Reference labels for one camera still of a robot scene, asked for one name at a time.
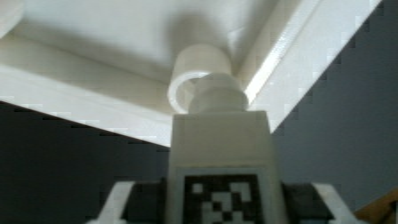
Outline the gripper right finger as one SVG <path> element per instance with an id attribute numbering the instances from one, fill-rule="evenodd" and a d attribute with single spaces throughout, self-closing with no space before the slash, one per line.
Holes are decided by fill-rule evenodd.
<path id="1" fill-rule="evenodd" d="M 326 224 L 367 224 L 355 217 L 333 186 L 325 183 L 314 183 L 312 187 L 332 214 L 332 219 L 328 220 Z"/>

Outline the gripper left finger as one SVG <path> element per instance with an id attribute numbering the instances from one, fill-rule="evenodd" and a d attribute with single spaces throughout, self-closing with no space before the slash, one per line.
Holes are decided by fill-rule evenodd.
<path id="1" fill-rule="evenodd" d="M 97 218 L 86 224 L 126 224 L 122 213 L 133 186 L 133 181 L 120 181 L 113 184 Z"/>

